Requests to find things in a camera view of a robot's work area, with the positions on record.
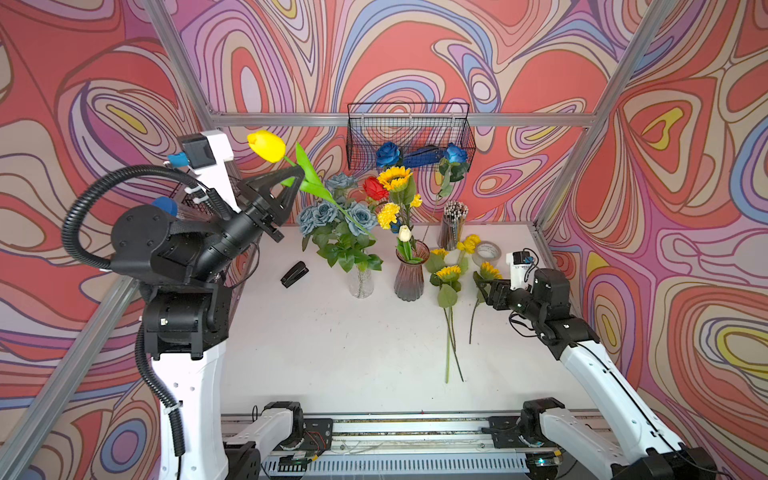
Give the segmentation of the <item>yellow tulip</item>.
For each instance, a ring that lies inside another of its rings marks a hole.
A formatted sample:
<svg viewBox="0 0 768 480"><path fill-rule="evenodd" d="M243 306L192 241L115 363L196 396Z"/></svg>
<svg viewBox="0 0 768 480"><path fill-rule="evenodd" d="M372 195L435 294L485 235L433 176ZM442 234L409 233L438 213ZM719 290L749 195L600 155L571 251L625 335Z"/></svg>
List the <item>yellow tulip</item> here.
<svg viewBox="0 0 768 480"><path fill-rule="evenodd" d="M297 194L303 192L331 203L356 227L363 229L363 225L343 208L324 186L300 144L295 146L296 161L293 161L287 156L285 142L267 130L249 134L247 143L262 160L271 164L285 160L289 166L244 180L240 184L243 194L252 193L253 200L262 199L269 205L274 205L275 209L280 207L285 210Z"/></svg>

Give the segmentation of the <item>yellow sunflower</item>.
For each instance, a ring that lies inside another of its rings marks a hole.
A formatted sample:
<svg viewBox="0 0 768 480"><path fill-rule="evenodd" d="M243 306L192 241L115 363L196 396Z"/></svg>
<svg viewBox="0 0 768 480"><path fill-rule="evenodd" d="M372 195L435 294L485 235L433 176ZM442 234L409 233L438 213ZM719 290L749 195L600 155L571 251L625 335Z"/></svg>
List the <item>yellow sunflower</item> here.
<svg viewBox="0 0 768 480"><path fill-rule="evenodd" d="M479 267L479 270L473 273L473 281L477 288L477 295L470 317L468 334L469 343L472 343L475 315L478 307L486 301L486 297L489 295L491 290L491 283L494 280L501 280L502 278L503 276L501 272L489 262L483 262Z"/></svg>

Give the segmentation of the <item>yellow rose spray stem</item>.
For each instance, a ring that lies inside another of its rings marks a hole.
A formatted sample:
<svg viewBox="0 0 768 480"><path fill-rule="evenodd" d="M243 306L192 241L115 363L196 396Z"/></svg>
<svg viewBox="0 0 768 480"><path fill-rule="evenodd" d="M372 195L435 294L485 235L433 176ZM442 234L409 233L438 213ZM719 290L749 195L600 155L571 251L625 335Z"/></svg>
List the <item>yellow rose spray stem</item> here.
<svg viewBox="0 0 768 480"><path fill-rule="evenodd" d="M466 236L463 240L460 240L457 246L458 257L457 257L457 260L453 263L451 263L447 259L449 252L442 248L432 250L430 252L430 256L427 259L427 261L430 259L431 256L442 257L447 264L460 266L461 269L463 270L463 274L462 274L463 276L469 270L470 256L474 253L475 247L479 242L481 242L481 238L475 234L470 234Z"/></svg>

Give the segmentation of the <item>yellow carnation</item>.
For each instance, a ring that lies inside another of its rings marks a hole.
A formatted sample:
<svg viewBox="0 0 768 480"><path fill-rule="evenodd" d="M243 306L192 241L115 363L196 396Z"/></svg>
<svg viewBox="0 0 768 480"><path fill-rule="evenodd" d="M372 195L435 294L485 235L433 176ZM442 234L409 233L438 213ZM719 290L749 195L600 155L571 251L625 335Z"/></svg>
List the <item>yellow carnation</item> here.
<svg viewBox="0 0 768 480"><path fill-rule="evenodd" d="M400 206L396 203L384 204L377 213L377 221L383 230L390 230L393 224L398 222Z"/></svg>

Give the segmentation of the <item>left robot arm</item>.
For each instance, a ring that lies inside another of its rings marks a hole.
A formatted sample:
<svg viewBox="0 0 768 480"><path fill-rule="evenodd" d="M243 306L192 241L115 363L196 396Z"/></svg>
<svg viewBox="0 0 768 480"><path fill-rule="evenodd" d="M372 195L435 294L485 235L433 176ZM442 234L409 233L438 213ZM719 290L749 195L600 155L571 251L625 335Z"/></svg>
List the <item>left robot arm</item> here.
<svg viewBox="0 0 768 480"><path fill-rule="evenodd" d="M110 258L88 252L82 224L96 202L130 179L164 177L184 184L214 211L210 221L190 221L151 205L126 211L111 232ZM162 405L161 474L169 479L255 479L262 458L299 435L296 407L274 409L260 440L235 446L221 433L220 362L229 335L233 290L230 264L262 236L282 239L281 225L298 193L308 185L299 166L243 180L242 211L218 192L175 169L153 165L113 171L92 184L71 206L61 233L66 252L82 264L135 279L145 302L135 341L135 363Z"/></svg>

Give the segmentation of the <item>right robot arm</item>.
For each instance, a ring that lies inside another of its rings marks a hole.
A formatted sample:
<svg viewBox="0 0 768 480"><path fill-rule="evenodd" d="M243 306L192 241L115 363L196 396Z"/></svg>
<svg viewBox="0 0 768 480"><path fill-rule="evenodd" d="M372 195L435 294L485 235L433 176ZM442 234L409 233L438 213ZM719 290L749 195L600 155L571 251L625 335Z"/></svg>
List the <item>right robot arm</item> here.
<svg viewBox="0 0 768 480"><path fill-rule="evenodd" d="M526 444L554 443L598 479L715 479L715 461L689 447L643 401L612 362L597 333L571 312L564 274L543 268L529 287L508 279L475 279L484 302L529 322L536 338L579 382L608 423L608 441L553 397L524 403L505 435Z"/></svg>

